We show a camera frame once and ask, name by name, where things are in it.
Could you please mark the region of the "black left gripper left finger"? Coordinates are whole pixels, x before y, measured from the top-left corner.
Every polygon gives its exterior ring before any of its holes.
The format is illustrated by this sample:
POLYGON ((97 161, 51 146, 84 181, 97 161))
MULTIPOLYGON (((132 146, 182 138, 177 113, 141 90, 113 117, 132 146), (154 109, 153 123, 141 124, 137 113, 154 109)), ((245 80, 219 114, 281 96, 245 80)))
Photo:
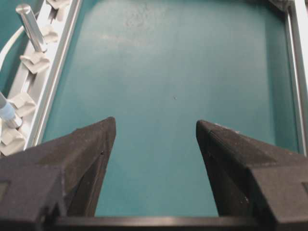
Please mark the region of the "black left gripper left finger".
POLYGON ((93 217, 116 136, 108 117, 0 160, 0 228, 42 231, 57 217, 93 217))

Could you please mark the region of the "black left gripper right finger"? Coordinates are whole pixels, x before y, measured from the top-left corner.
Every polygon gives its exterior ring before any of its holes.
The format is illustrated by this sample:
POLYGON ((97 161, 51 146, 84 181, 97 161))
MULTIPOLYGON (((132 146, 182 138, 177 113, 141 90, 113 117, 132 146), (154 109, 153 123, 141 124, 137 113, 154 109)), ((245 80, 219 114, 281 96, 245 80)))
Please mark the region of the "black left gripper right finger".
POLYGON ((253 217, 263 229, 308 228, 308 159, 199 120, 196 138, 220 216, 253 217))

